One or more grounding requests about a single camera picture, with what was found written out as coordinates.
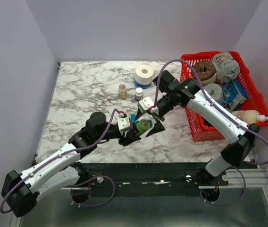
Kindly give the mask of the teal weekly pill organizer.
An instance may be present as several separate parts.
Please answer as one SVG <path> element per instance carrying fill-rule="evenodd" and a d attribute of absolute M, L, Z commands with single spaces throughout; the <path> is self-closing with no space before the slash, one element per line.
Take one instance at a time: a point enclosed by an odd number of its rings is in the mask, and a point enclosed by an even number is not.
<path fill-rule="evenodd" d="M 132 121 L 133 124 L 138 125 L 138 128 L 140 130 L 148 130 L 148 129 L 150 129 L 150 123 L 149 123 L 149 121 L 152 123 L 151 120 L 145 120 L 145 119 L 135 120 L 135 117 L 136 117 L 136 115 L 135 114 L 132 114 L 130 116 L 131 121 Z"/>

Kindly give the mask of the green pill bottle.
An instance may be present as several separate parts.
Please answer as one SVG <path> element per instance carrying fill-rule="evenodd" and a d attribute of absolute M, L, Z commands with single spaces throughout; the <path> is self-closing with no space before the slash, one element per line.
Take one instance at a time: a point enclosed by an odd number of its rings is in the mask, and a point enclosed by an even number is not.
<path fill-rule="evenodd" d="M 151 120 L 142 119 L 134 127 L 134 136 L 140 137 L 152 127 Z"/>

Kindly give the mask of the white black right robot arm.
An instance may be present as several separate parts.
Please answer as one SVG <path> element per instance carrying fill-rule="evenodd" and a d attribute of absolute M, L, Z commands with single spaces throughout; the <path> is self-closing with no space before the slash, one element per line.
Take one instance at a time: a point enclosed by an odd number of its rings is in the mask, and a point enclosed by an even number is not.
<path fill-rule="evenodd" d="M 150 97 L 138 102 L 136 119 L 144 114 L 151 115 L 156 123 L 148 133 L 164 131 L 162 125 L 164 115 L 173 110 L 175 106 L 187 107 L 214 126 L 227 140 L 228 145 L 219 155 L 211 159 L 200 174 L 201 182 L 212 185 L 223 171 L 231 166 L 239 166 L 255 146 L 256 133 L 259 132 L 257 124 L 248 125 L 238 117 L 232 115 L 221 105 L 214 107 L 213 99 L 206 99 L 203 91 L 193 79 L 186 79 L 180 83 L 167 70 L 164 70 L 160 82 L 153 80 L 165 95 L 154 103 Z"/>

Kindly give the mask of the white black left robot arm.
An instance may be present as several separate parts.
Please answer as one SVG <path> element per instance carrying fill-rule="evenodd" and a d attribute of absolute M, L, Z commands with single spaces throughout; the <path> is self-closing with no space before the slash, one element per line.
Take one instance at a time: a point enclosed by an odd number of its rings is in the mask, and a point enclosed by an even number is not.
<path fill-rule="evenodd" d="M 141 134 L 122 111 L 114 109 L 110 119 L 102 112 L 92 113 L 85 126 L 51 156 L 21 172 L 7 173 L 1 190 L 0 212 L 11 212 L 19 218 L 30 212 L 48 192 L 65 186 L 84 186 L 88 176 L 79 170 L 79 161 L 101 141 L 113 139 L 127 146 L 141 140 Z"/>

